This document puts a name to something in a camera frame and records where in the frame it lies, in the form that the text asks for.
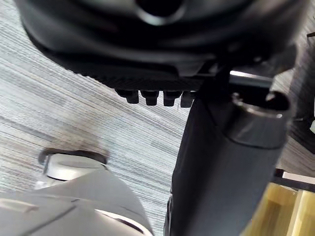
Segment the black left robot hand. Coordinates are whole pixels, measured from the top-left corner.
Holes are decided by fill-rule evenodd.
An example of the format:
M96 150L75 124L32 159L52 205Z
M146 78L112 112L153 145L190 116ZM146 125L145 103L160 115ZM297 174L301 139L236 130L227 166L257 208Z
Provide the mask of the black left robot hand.
M128 103L190 109L166 233L238 236L287 140L292 106L271 92L294 66L308 0L17 0L47 58Z

